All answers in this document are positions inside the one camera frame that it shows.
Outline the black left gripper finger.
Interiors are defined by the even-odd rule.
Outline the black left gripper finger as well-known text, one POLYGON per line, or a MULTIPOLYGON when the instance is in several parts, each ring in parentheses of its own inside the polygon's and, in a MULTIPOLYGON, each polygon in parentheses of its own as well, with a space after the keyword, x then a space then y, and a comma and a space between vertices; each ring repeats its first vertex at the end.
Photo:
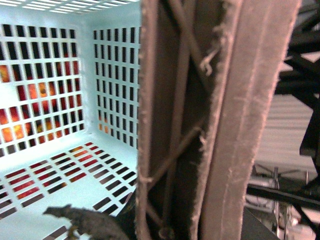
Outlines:
POLYGON ((134 222, 131 217, 114 216, 87 208, 64 206, 49 206, 43 215, 57 219, 69 220, 71 226, 67 230, 69 240, 77 240, 75 232, 87 235, 90 240, 135 240, 134 222))

